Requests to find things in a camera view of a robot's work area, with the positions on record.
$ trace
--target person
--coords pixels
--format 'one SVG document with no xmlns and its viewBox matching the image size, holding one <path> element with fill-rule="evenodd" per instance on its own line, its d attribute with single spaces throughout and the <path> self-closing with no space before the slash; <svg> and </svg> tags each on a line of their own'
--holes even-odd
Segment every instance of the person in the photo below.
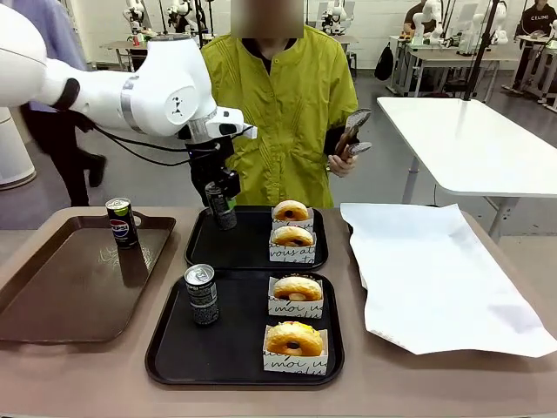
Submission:
<svg viewBox="0 0 557 418">
<path fill-rule="evenodd" d="M 227 160 L 240 177 L 239 205 L 294 199 L 330 207 L 327 166 L 345 177 L 356 164 L 333 155 L 358 108 L 346 55 L 332 37 L 302 24 L 296 2 L 247 0 L 241 27 L 233 20 L 231 34 L 202 49 L 217 104 L 240 109 L 258 127 L 257 139 L 233 139 Z"/>
<path fill-rule="evenodd" d="M 85 71 L 86 64 L 69 16 L 58 0 L 0 0 L 27 17 L 38 29 L 46 44 L 47 56 L 64 61 Z M 21 107 L 22 116 L 30 135 L 39 148 L 50 155 L 65 183 L 72 206 L 88 206 L 89 196 L 84 170 L 89 170 L 89 184 L 99 186 L 103 181 L 106 158 L 79 148 L 76 125 L 82 126 L 76 113 L 56 111 L 37 102 Z"/>
<path fill-rule="evenodd" d="M 410 8 L 410 10 L 406 13 L 406 17 L 404 18 L 404 32 L 407 35 L 412 36 L 413 33 L 416 31 L 416 25 L 414 24 L 413 18 L 416 13 L 421 13 L 423 11 L 424 4 L 426 4 L 426 0 L 421 0 L 420 3 Z M 435 30 L 434 20 L 422 23 L 424 24 L 424 33 L 430 33 Z"/>
<path fill-rule="evenodd" d="M 534 0 L 534 5 L 522 13 L 520 18 L 519 28 L 517 30 L 519 35 L 530 35 L 536 31 L 549 35 L 551 33 L 551 24 L 557 19 L 555 9 L 547 4 L 547 0 Z M 519 67 L 514 75 L 513 89 L 518 90 L 520 83 L 526 72 L 528 66 L 528 59 L 532 52 L 532 44 L 520 42 L 520 46 L 524 46 L 522 56 L 520 57 Z"/>
</svg>

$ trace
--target hand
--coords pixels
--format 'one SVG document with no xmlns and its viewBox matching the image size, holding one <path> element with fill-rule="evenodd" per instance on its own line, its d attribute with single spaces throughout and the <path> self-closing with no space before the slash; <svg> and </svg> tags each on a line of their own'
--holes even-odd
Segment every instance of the hand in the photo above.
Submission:
<svg viewBox="0 0 557 418">
<path fill-rule="evenodd" d="M 358 156 L 350 157 L 346 161 L 344 161 L 338 155 L 330 155 L 329 168 L 333 174 L 336 174 L 341 178 L 346 177 L 356 166 L 357 160 Z"/>
</svg>

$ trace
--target soda can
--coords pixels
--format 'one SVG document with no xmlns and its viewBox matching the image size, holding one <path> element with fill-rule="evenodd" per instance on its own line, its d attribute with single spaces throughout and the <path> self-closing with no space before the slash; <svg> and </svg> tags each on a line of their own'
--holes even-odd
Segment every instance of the soda can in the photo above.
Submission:
<svg viewBox="0 0 557 418">
<path fill-rule="evenodd" d="M 205 187 L 205 195 L 209 201 L 212 216 L 223 231 L 232 229 L 238 223 L 236 218 L 236 200 L 226 198 L 222 189 L 212 181 Z"/>
<path fill-rule="evenodd" d="M 184 280 L 194 322 L 199 325 L 212 324 L 218 319 L 215 271 L 206 264 L 197 264 L 185 271 Z"/>
<path fill-rule="evenodd" d="M 115 198 L 106 202 L 108 219 L 118 248 L 132 248 L 139 242 L 138 229 L 133 219 L 131 202 L 125 198 Z"/>
</svg>

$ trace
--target floor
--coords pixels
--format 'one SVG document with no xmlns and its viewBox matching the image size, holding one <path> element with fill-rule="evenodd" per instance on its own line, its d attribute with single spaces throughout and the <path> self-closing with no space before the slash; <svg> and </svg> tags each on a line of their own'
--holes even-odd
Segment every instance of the floor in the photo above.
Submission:
<svg viewBox="0 0 557 418">
<path fill-rule="evenodd" d="M 501 78 L 497 85 L 507 83 Z M 412 155 L 378 107 L 376 99 L 390 93 L 385 84 L 374 78 L 359 77 L 356 90 L 360 107 L 371 107 L 372 118 L 359 137 L 371 141 L 373 149 L 360 156 L 358 167 L 347 179 L 331 176 L 335 204 L 341 202 L 399 203 L 406 182 L 406 169 Z M 509 97 L 496 89 L 490 105 L 515 123 L 557 145 L 557 115 L 532 100 Z M 126 132 L 127 138 L 138 135 Z M 156 166 L 128 154 L 109 139 L 96 132 L 78 132 L 79 143 L 88 151 L 101 153 L 109 159 L 101 187 L 90 190 L 92 205 L 102 206 L 112 197 L 125 196 L 134 206 L 199 206 L 200 199 L 190 182 L 187 166 L 174 168 Z M 153 139 L 153 143 L 176 146 L 174 138 Z M 0 192 L 0 231 L 36 229 L 52 213 L 70 204 L 62 180 L 50 162 L 31 142 L 29 153 L 37 168 L 37 179 L 23 187 Z M 163 152 L 141 151 L 145 156 L 174 162 L 184 156 Z M 495 212 L 482 198 L 455 197 L 435 187 L 431 174 L 423 171 L 418 178 L 413 203 L 439 206 L 458 203 L 484 226 Z M 557 233 L 557 200 L 523 199 L 513 217 L 504 226 L 506 235 L 553 235 Z"/>
</svg>

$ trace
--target glazed donut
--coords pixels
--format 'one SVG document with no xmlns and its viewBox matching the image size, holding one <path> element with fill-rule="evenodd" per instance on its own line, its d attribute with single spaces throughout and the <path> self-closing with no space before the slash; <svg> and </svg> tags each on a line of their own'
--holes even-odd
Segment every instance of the glazed donut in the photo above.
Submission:
<svg viewBox="0 0 557 418">
<path fill-rule="evenodd" d="M 297 301 L 321 300 L 321 286 L 315 280 L 305 277 L 284 277 L 275 283 L 275 298 Z"/>
<path fill-rule="evenodd" d="M 321 334 L 300 322 L 283 322 L 267 331 L 265 349 L 271 353 L 314 357 L 323 351 Z"/>
<path fill-rule="evenodd" d="M 281 226 L 272 232 L 271 242 L 278 246 L 312 246 L 313 235 L 299 226 Z"/>
<path fill-rule="evenodd" d="M 307 207 L 296 200 L 280 202 L 272 210 L 272 216 L 276 220 L 308 220 L 310 218 Z"/>
</svg>

